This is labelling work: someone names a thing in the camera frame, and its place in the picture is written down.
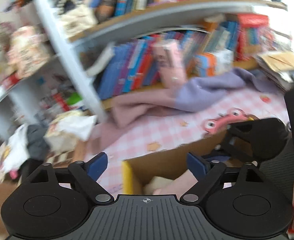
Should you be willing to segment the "tissue pack cloth cover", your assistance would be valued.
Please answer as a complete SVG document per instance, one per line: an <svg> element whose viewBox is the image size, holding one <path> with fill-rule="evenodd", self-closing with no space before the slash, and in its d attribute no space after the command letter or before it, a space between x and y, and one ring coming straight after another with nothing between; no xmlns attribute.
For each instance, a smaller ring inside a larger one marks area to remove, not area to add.
<svg viewBox="0 0 294 240"><path fill-rule="evenodd" d="M44 139L56 155L73 151L78 141L87 141L97 123L96 115L72 110L56 116L50 123Z"/></svg>

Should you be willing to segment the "yellow cardboard box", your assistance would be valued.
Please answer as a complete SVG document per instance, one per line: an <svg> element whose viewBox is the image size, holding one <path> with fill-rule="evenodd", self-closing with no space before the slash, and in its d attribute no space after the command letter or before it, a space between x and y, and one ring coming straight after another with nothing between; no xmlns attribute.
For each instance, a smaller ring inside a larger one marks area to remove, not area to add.
<svg viewBox="0 0 294 240"><path fill-rule="evenodd" d="M227 131L218 132L199 141L182 144L175 149L150 153L142 157L127 159L122 162L124 193L131 195L146 195L143 187L155 177L163 177L175 180L180 177L187 168L187 154L189 152L203 157L211 153L224 138ZM258 162L243 163L229 156L217 157L215 160L223 162L227 167L239 168L244 164L257 165Z"/></svg>

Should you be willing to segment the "pink doll figurine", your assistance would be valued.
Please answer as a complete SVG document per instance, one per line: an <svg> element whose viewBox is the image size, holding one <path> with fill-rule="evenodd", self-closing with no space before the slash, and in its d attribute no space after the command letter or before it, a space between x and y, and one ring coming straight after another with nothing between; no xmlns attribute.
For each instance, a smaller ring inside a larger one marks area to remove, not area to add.
<svg viewBox="0 0 294 240"><path fill-rule="evenodd" d="M11 34L8 66L14 69L18 79L30 77L51 60L52 54L43 37L33 25L23 26Z"/></svg>

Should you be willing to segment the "grey wooden bookshelf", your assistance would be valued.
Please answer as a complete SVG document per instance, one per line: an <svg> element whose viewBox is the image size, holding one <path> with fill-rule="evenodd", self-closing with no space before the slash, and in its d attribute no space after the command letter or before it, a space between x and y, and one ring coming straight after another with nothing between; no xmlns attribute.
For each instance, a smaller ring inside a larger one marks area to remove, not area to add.
<svg viewBox="0 0 294 240"><path fill-rule="evenodd" d="M93 82L86 76L76 53L80 46L88 43L94 47L104 46L111 41L125 41L163 27L197 24L201 19L219 13L269 13L288 10L288 6L284 3L264 0L185 0L162 3L146 10L118 16L67 38L59 25L54 0L33 0L33 2L62 66L85 100L86 106L101 122L107 119L107 115L93 87Z"/></svg>

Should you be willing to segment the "pink cylindrical device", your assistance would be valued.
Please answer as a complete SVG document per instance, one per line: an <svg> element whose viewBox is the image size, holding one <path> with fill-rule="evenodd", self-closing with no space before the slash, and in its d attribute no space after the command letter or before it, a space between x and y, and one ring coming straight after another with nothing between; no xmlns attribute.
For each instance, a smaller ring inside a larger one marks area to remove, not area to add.
<svg viewBox="0 0 294 240"><path fill-rule="evenodd" d="M163 86L174 88L185 84L187 74L178 41L174 39L158 41L154 43L152 49Z"/></svg>

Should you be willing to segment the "purple pink cloth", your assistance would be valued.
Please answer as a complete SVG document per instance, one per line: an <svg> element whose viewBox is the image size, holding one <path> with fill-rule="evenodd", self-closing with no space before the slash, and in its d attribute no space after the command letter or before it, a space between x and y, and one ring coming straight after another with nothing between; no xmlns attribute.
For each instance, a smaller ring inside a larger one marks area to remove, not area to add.
<svg viewBox="0 0 294 240"><path fill-rule="evenodd" d="M247 70L235 68L222 75L192 77L176 88L152 89L127 93L112 99L107 121L95 125L88 141L99 153L134 128L145 115L171 116L200 112L223 99L229 91L247 86L262 93L277 94L279 89L265 77L255 77Z"/></svg>

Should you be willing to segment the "pink checkered table mat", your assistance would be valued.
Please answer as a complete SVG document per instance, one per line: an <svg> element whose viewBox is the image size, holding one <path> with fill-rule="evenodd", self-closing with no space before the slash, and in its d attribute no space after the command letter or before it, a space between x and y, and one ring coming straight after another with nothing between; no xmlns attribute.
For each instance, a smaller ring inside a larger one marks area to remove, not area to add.
<svg viewBox="0 0 294 240"><path fill-rule="evenodd" d="M289 121L282 95L260 93L251 88L230 91L223 99L197 113L172 116L144 116L134 128L104 149L108 156L108 167L98 182L110 194L124 193L122 162L150 153L172 150L182 144L199 141L215 135L223 129L210 125L249 118L278 118L284 124Z"/></svg>

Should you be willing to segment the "wooden chess box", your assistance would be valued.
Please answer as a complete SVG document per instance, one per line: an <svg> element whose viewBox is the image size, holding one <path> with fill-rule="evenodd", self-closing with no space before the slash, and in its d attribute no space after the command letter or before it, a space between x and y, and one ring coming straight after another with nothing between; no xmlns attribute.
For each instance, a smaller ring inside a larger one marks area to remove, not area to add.
<svg viewBox="0 0 294 240"><path fill-rule="evenodd" d="M54 168L64 168L75 161L84 160L86 156L86 144L86 142L78 141L75 149L72 151L60 154L50 152L45 162L51 163Z"/></svg>

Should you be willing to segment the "beige rectangular block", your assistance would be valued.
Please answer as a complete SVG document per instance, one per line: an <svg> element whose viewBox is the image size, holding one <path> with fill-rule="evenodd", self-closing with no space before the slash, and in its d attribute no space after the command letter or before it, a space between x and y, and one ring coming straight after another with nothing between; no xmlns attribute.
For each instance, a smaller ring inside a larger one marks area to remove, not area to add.
<svg viewBox="0 0 294 240"><path fill-rule="evenodd" d="M143 193L146 195L157 194L159 190L171 184L173 180L155 176L149 183L143 187Z"/></svg>

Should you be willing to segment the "white pearl handbag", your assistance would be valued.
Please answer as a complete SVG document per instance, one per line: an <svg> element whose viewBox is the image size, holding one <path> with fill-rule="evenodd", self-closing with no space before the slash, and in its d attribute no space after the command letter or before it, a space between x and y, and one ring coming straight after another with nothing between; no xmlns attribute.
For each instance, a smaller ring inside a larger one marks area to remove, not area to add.
<svg viewBox="0 0 294 240"><path fill-rule="evenodd" d="M72 37L98 24L92 9L82 0L59 0L57 13L67 37Z"/></svg>

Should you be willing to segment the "brown paper envelope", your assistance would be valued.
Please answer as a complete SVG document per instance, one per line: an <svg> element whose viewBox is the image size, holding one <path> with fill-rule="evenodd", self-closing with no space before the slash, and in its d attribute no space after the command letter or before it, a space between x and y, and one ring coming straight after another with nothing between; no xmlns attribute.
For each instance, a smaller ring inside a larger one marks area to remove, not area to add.
<svg viewBox="0 0 294 240"><path fill-rule="evenodd" d="M292 51L267 51L255 57L263 71L271 75L294 71L294 53Z"/></svg>

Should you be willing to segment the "pink plush toy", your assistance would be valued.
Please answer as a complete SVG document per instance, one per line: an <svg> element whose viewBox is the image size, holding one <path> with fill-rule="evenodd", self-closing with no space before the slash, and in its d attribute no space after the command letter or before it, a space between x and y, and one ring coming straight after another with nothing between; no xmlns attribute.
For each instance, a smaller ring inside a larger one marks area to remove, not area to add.
<svg viewBox="0 0 294 240"><path fill-rule="evenodd" d="M190 170L186 170L184 174L182 174L177 179L173 180L167 186L161 187L160 189L156 189L153 192L153 195L174 194L179 199L196 183L197 179L195 178L195 176L190 172Z"/></svg>

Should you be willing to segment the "orange white blue boxes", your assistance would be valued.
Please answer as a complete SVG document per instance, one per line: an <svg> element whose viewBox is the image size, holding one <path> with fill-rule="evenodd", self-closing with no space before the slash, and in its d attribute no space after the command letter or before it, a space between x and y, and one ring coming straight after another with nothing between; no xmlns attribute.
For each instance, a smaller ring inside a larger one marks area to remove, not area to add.
<svg viewBox="0 0 294 240"><path fill-rule="evenodd" d="M228 49L194 56L195 72L199 77L222 75L233 68L234 52Z"/></svg>

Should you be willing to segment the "red dictionary books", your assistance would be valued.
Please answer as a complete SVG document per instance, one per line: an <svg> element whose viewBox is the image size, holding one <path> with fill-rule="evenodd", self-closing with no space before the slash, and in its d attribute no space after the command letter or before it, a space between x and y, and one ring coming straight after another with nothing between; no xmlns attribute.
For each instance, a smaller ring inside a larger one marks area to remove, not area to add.
<svg viewBox="0 0 294 240"><path fill-rule="evenodd" d="M237 23L239 27L236 47L237 61L248 61L268 48L273 35L267 15L237 14Z"/></svg>

